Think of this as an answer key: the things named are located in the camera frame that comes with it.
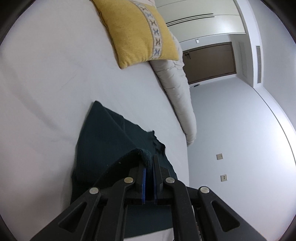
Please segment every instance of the cabinet door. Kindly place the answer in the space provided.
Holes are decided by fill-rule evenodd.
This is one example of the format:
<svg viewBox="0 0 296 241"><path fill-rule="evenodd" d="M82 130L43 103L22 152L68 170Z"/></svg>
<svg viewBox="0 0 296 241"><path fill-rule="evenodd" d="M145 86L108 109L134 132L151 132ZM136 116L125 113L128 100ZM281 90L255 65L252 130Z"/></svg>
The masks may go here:
<svg viewBox="0 0 296 241"><path fill-rule="evenodd" d="M179 42L215 34L245 33L240 16L216 15L169 26Z"/></svg>
<svg viewBox="0 0 296 241"><path fill-rule="evenodd" d="M157 8L166 23L198 15L239 15L233 0L171 1L163 0L166 5Z"/></svg>
<svg viewBox="0 0 296 241"><path fill-rule="evenodd" d="M188 1L188 0L155 0L155 5L156 7L161 7L161 6L168 5L174 2L179 2L179 1Z"/></svg>
<svg viewBox="0 0 296 241"><path fill-rule="evenodd" d="M236 73L230 42L184 51L183 61L189 84Z"/></svg>

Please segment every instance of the electrical outlet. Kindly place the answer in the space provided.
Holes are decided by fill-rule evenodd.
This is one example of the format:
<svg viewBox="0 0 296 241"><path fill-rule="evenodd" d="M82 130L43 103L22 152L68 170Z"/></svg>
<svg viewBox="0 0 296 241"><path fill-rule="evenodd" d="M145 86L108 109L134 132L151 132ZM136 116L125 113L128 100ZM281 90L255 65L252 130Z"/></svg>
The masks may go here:
<svg viewBox="0 0 296 241"><path fill-rule="evenodd" d="M222 153L217 154L216 157L217 157L217 160L221 160L221 159L223 159L223 155L222 155Z"/></svg>
<svg viewBox="0 0 296 241"><path fill-rule="evenodd" d="M227 175L226 174L221 176L221 181L222 182L227 181Z"/></svg>

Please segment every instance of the white wall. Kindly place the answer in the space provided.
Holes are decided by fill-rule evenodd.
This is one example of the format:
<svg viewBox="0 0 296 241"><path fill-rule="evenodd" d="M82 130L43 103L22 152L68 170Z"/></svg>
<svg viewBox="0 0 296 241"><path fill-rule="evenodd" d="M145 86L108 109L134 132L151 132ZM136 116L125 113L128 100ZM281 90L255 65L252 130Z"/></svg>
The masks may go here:
<svg viewBox="0 0 296 241"><path fill-rule="evenodd" d="M244 76L240 76L240 77L242 77L244 81L246 81L252 87L260 86L261 84L257 84L258 60L257 60L256 46L257 45L261 46L262 43L261 43L261 36L260 36L259 28L257 25L257 21L248 0L234 0L234 2L237 6L239 14L241 15L244 28L246 30L246 34L248 36L248 39L246 37L241 38L239 36L237 38L232 39L232 41L234 42L235 40L242 41L246 47L248 76L247 78L245 78ZM261 63L262 63L262 69L263 69L264 58L262 58Z"/></svg>
<svg viewBox="0 0 296 241"><path fill-rule="evenodd" d="M279 123L238 78L190 92L198 133L188 148L190 186L208 186L268 241L278 240L296 214L296 166Z"/></svg>
<svg viewBox="0 0 296 241"><path fill-rule="evenodd" d="M247 34L232 34L230 40L234 52L237 76L250 86L253 86L253 55L249 36Z"/></svg>
<svg viewBox="0 0 296 241"><path fill-rule="evenodd" d="M296 128L296 44L279 18L261 1L249 0L262 40L264 88Z"/></svg>

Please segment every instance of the metal rivet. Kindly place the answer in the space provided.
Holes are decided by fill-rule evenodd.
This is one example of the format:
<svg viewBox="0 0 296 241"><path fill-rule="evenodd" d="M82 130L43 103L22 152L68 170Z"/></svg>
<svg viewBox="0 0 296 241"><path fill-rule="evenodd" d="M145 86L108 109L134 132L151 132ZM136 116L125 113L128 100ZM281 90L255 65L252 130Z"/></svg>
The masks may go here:
<svg viewBox="0 0 296 241"><path fill-rule="evenodd" d="M132 178L132 177L126 177L126 178L124 179L124 182L125 182L125 183L132 183L132 182L133 182L133 178Z"/></svg>
<svg viewBox="0 0 296 241"><path fill-rule="evenodd" d="M97 194L99 192L99 189L98 188L91 188L90 190L89 190L89 193L90 194Z"/></svg>
<svg viewBox="0 0 296 241"><path fill-rule="evenodd" d="M167 183L174 183L174 182L175 182L175 179L173 179L172 177L167 177L167 178L165 179L165 181L166 181Z"/></svg>
<svg viewBox="0 0 296 241"><path fill-rule="evenodd" d="M201 187L201 188L200 188L200 191L201 191L202 193L209 193L209 192L210 192L210 190L209 190L208 187Z"/></svg>

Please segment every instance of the air vent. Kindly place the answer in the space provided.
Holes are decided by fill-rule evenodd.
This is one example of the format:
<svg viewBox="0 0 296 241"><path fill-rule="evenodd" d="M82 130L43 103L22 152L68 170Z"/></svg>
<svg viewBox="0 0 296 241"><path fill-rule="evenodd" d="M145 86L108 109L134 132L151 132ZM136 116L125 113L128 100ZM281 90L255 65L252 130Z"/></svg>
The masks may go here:
<svg viewBox="0 0 296 241"><path fill-rule="evenodd" d="M178 20L168 22L168 23L166 23L166 25L168 27L170 27L170 26L176 25L178 23L184 23L184 22L202 19L202 18L214 18L215 17L215 16L208 16L208 15L213 15L213 13L201 14L201 15L191 16L191 17L187 17L187 18L180 18Z"/></svg>
<svg viewBox="0 0 296 241"><path fill-rule="evenodd" d="M261 48L260 46L256 46L257 50L257 60L258 60L258 80L257 84L261 83L261 76L262 76L262 63L261 63Z"/></svg>

